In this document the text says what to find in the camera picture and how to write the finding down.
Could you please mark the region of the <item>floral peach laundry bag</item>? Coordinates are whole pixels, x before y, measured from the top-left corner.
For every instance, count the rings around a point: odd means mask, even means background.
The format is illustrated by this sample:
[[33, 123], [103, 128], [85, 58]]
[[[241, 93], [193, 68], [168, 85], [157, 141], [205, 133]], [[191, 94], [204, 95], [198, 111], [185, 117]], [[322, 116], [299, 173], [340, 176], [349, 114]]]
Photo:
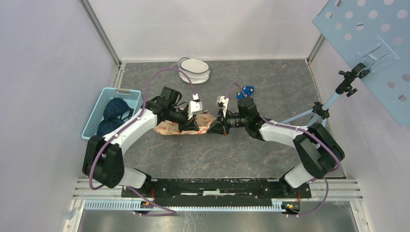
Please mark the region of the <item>floral peach laundry bag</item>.
[[154, 131], [161, 135], [198, 135], [205, 134], [210, 127], [215, 123], [216, 117], [209, 112], [197, 114], [195, 118], [195, 125], [198, 126], [198, 130], [188, 129], [179, 131], [178, 124], [171, 121], [163, 121], [156, 127]]

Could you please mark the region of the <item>white mesh laundry bag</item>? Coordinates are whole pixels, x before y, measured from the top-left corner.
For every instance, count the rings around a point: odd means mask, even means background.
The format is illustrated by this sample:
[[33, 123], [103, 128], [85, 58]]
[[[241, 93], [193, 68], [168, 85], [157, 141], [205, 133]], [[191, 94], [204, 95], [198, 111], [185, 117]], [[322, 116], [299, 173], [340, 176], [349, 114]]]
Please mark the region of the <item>white mesh laundry bag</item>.
[[178, 68], [190, 78], [194, 85], [206, 82], [210, 76], [209, 65], [198, 59], [181, 58], [178, 61]]

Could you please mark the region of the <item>dark blue lace bra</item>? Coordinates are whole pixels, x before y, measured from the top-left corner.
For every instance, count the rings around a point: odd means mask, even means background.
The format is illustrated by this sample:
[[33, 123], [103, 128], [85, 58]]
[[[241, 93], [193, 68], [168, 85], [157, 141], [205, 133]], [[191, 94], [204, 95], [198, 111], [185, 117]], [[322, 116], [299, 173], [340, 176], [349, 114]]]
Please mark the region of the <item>dark blue lace bra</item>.
[[103, 111], [96, 135], [103, 137], [122, 126], [133, 115], [133, 109], [122, 98], [113, 98]]

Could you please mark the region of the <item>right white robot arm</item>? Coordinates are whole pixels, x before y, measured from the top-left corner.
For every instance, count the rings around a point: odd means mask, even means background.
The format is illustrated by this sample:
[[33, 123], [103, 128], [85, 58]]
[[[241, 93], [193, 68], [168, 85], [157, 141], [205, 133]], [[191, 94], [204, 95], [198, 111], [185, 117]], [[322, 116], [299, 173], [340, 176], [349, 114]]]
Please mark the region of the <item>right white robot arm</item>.
[[283, 196], [292, 197], [302, 184], [324, 179], [341, 167], [344, 151], [322, 124], [297, 127], [268, 120], [260, 115], [252, 98], [239, 99], [237, 113], [228, 111], [222, 101], [218, 104], [221, 109], [207, 133], [228, 135], [232, 128], [244, 128], [254, 139], [295, 148], [301, 162], [280, 178]]

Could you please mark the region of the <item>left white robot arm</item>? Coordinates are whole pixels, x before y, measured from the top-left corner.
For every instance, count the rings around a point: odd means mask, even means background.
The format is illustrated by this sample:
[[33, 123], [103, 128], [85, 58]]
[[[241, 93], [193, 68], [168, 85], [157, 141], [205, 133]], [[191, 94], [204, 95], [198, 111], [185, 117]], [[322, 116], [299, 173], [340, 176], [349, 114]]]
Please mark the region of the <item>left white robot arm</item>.
[[83, 162], [83, 173], [88, 176], [92, 190], [101, 187], [133, 187], [140, 197], [148, 196], [152, 184], [147, 181], [147, 174], [124, 165], [124, 153], [146, 132], [154, 129], [163, 121], [171, 121], [186, 126], [194, 119], [194, 114], [202, 110], [199, 95], [194, 93], [193, 100], [184, 110], [176, 108], [180, 92], [164, 87], [159, 96], [146, 101], [142, 108], [119, 128], [102, 137], [94, 135], [87, 143]]

